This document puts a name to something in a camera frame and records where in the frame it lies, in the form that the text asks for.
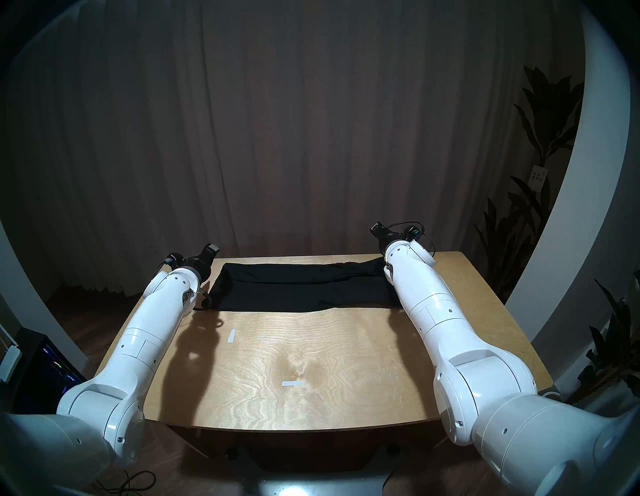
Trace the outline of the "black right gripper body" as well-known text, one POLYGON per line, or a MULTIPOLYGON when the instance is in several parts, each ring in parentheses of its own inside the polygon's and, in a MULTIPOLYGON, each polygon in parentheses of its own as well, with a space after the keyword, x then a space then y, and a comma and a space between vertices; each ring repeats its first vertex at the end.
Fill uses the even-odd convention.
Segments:
POLYGON ((376 238, 379 251, 385 252, 387 247, 396 241, 396 232, 377 221, 370 227, 370 233, 376 238))

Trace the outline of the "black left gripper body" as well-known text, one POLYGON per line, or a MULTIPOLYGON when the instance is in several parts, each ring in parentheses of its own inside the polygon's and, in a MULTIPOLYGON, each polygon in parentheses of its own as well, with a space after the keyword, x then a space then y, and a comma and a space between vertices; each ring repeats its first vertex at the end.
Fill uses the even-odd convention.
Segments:
POLYGON ((195 273, 198 279, 208 279, 211 275, 213 260, 219 254, 220 248, 215 244, 206 244, 200 254, 182 261, 182 268, 187 268, 195 273))

